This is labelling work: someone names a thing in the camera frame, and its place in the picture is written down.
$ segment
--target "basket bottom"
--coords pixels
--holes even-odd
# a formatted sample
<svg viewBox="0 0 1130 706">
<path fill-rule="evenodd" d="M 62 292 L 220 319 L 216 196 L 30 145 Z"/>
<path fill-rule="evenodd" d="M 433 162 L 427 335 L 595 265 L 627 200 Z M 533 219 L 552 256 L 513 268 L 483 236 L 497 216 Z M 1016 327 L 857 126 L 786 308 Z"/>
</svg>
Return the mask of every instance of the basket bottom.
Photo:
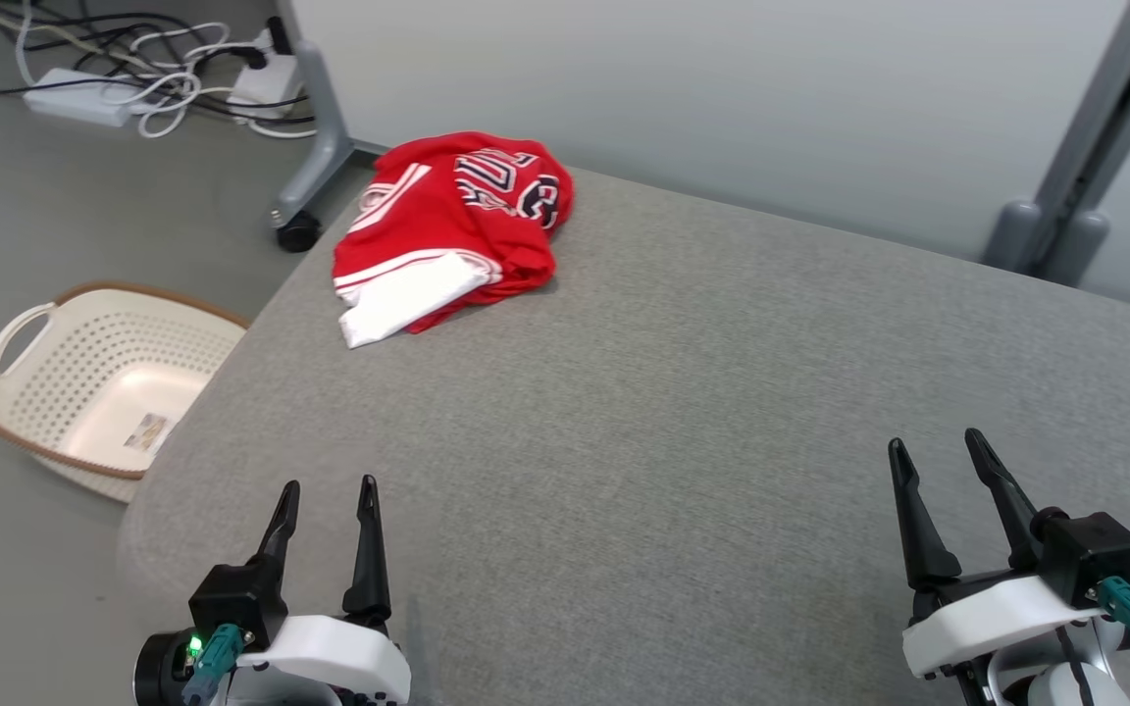
<svg viewBox="0 0 1130 706">
<path fill-rule="evenodd" d="M 95 464 L 145 471 L 210 378 L 159 363 L 129 366 L 90 399 L 56 451 Z"/>
</svg>

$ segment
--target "basket label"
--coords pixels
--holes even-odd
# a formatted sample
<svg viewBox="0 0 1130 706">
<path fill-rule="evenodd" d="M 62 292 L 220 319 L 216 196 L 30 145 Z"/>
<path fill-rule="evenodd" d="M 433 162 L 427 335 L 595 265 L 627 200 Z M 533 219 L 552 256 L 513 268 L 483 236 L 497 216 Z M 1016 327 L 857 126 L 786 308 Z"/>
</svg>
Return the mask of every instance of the basket label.
<svg viewBox="0 0 1130 706">
<path fill-rule="evenodd" d="M 124 439 L 124 445 L 130 448 L 151 453 L 154 456 L 156 455 L 156 451 L 159 451 L 159 446 L 168 438 L 172 427 L 174 425 L 168 420 L 168 417 L 147 415 L 142 417 L 142 421 L 138 424 L 138 428 L 133 429 L 130 438 Z"/>
</svg>

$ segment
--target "white fabric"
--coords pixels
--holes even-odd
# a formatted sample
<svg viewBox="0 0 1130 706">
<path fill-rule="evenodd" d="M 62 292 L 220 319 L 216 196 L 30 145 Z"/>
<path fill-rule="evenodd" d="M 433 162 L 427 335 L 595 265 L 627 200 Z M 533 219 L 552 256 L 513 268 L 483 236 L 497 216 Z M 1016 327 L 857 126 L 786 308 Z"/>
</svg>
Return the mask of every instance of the white fabric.
<svg viewBox="0 0 1130 706">
<path fill-rule="evenodd" d="M 381 273 L 339 294 L 351 308 L 339 319 L 348 348 L 403 330 L 434 310 L 498 278 L 479 261 L 454 251 Z"/>
</svg>

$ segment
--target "basket handle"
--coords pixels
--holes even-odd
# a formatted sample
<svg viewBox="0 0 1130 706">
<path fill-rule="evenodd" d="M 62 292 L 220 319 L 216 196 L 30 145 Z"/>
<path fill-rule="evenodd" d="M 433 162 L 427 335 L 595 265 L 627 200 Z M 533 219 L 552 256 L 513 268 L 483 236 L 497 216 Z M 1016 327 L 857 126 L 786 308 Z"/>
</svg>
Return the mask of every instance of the basket handle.
<svg viewBox="0 0 1130 706">
<path fill-rule="evenodd" d="M 19 316 L 11 319 L 11 323 L 6 325 L 3 330 L 0 331 L 0 365 L 1 363 L 3 363 L 3 354 L 6 354 L 6 349 L 8 349 L 8 343 L 11 343 L 11 340 L 19 333 L 19 330 L 23 330 L 24 326 L 28 325 L 28 322 L 34 321 L 34 319 L 36 317 L 47 316 L 51 312 L 54 312 L 55 308 L 56 305 L 54 304 L 53 300 L 51 300 L 50 303 L 41 304 L 37 305 L 37 307 L 29 308 L 27 312 L 19 314 Z M 15 359 L 15 361 L 11 364 L 11 366 L 8 367 L 8 369 L 6 371 L 0 369 L 0 376 L 8 375 L 11 371 L 15 369 L 16 366 L 19 365 L 20 360 L 24 360 L 26 356 L 28 356 L 28 352 L 31 352 L 31 350 L 33 350 L 33 347 L 37 345 L 37 340 L 41 340 L 41 333 L 34 337 L 32 341 L 28 341 L 27 348 L 24 349 L 23 352 L 20 352 L 17 356 L 17 359 Z"/>
</svg>

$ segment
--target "white power adapter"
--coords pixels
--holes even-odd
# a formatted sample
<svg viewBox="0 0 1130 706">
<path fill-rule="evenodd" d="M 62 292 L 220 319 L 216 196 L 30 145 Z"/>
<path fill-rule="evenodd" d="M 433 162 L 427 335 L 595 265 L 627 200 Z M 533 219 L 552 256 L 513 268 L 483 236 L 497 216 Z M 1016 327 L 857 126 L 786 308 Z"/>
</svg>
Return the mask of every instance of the white power adapter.
<svg viewBox="0 0 1130 706">
<path fill-rule="evenodd" d="M 44 86 L 88 79 L 99 80 L 102 84 L 82 84 L 40 90 Z M 107 84 L 107 77 L 69 69 L 50 69 L 46 71 L 46 76 L 41 77 L 41 80 L 37 81 L 34 90 L 24 94 L 24 102 L 28 108 L 37 113 L 72 117 L 72 120 L 99 125 L 122 127 L 130 120 L 133 108 L 129 104 L 114 106 L 111 102 L 125 101 L 134 93 L 138 93 L 138 88 L 134 86 Z"/>
<path fill-rule="evenodd" d="M 258 46 L 270 46 L 272 40 L 269 30 L 263 30 L 257 37 Z M 284 103 L 299 97 L 304 88 L 304 77 L 299 71 L 299 59 L 263 49 L 266 66 L 262 69 L 243 67 L 234 81 L 234 90 L 226 99 L 232 106 L 238 106 L 237 112 L 255 117 L 284 117 L 294 106 L 251 107 L 255 103 Z"/>
</svg>

